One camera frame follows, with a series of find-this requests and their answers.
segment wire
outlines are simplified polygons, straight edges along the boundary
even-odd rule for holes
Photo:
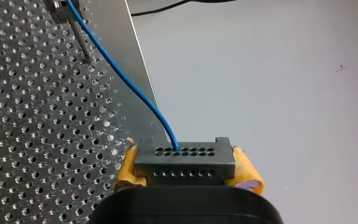
[[[144,12],[136,12],[136,13],[132,13],[131,16],[132,17],[137,17],[137,16],[144,16],[144,15],[149,15],[149,14],[154,14],[154,13],[159,13],[168,9],[171,9],[173,7],[179,7],[185,3],[190,2],[190,0],[183,0],[177,3],[173,3],[172,5],[166,6],[166,7],[161,7],[158,9],[154,9],[154,10],[150,10],[150,11],[144,11]]]
[[[132,17],[138,17],[138,16],[144,16],[144,15],[149,15],[149,14],[154,14],[154,13],[159,13],[168,9],[171,9],[173,7],[179,7],[185,3],[188,2],[200,2],[200,3],[224,3],[224,2],[231,2],[231,1],[236,1],[236,0],[183,0],[177,3],[173,3],[172,5],[168,5],[166,7],[161,7],[158,9],[153,9],[150,11],[143,11],[143,12],[136,12],[136,13],[132,13],[131,16]]]
[[[98,38],[92,33],[91,29],[86,25],[86,23],[83,21],[79,13],[77,12],[74,4],[71,0],[66,0],[68,3],[69,9],[72,11],[72,14],[74,14],[76,20],[80,24],[81,28],[86,32],[87,35],[89,35],[89,39],[94,43],[95,47],[101,52],[101,54],[104,56],[104,58],[107,60],[107,62],[112,66],[113,70],[118,74],[118,76],[127,84],[127,86],[139,97],[141,100],[153,111],[153,113],[156,115],[156,117],[161,122],[162,126],[164,126],[165,131],[167,132],[168,136],[171,139],[171,143],[173,146],[173,149],[178,151],[179,150],[179,144],[176,140],[176,137],[170,127],[170,124],[168,121],[162,116],[161,112],[157,109],[157,107],[145,96],[132,82],[131,80],[126,76],[123,70],[121,70],[116,62],[113,60],[113,58],[109,55],[109,53],[106,51],[106,49],[103,47],[103,45],[100,43]]]

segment metal bracket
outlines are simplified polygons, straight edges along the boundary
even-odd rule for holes
[[[43,0],[45,2],[46,8],[48,9],[48,12],[50,13],[52,19],[57,24],[62,24],[69,22],[71,25],[72,30],[74,31],[75,37],[77,39],[77,42],[79,43],[81,49],[84,53],[84,61],[86,63],[91,63],[93,61],[93,58],[90,54],[90,51],[87,47],[86,41],[84,40],[83,36],[80,33],[80,29],[76,24],[76,20],[67,6],[66,1],[63,0]],[[83,12],[84,9],[80,5],[79,0],[73,0],[73,3],[79,12],[80,16],[83,18]]]

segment perforated metal sheet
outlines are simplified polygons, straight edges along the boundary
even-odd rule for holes
[[[0,0],[0,223],[84,223],[112,191],[129,133],[94,55],[42,0]]]

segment blue wire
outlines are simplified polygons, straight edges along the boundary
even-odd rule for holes
[[[121,79],[127,84],[127,86],[130,87],[130,89],[133,92],[135,92],[135,94],[139,98],[141,98],[141,100],[153,111],[153,113],[156,115],[156,117],[162,123],[162,126],[164,126],[165,131],[167,132],[168,136],[170,137],[173,149],[178,151],[179,150],[179,144],[178,144],[178,142],[176,140],[176,137],[175,137],[175,135],[174,135],[174,133],[173,133],[171,127],[170,127],[170,124],[167,122],[167,120],[164,118],[164,116],[162,116],[161,112],[159,112],[157,107],[155,105],[153,105],[153,103],[149,99],[147,99],[147,96],[145,96],[130,81],[130,79],[126,76],[126,74],[118,67],[116,62],[112,59],[112,57],[110,57],[110,55],[108,54],[106,49],[103,47],[103,45],[100,43],[98,38],[92,33],[91,29],[86,25],[85,22],[83,22],[83,19],[81,18],[81,16],[77,12],[77,10],[76,10],[74,4],[72,3],[72,1],[67,0],[66,2],[68,3],[69,9],[71,9],[72,14],[74,14],[74,16],[75,16],[76,20],[78,21],[78,23],[80,24],[81,28],[83,28],[83,30],[89,35],[89,38],[94,43],[95,47],[97,47],[97,49],[101,52],[101,54],[104,56],[104,58],[110,64],[110,66],[112,66],[113,70],[115,70],[115,72],[118,74],[119,77],[121,77]]]

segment white wall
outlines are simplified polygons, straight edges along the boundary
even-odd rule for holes
[[[145,2],[131,11],[173,1]],[[190,3],[134,24],[179,140],[241,145],[285,223],[358,223],[358,1]]]

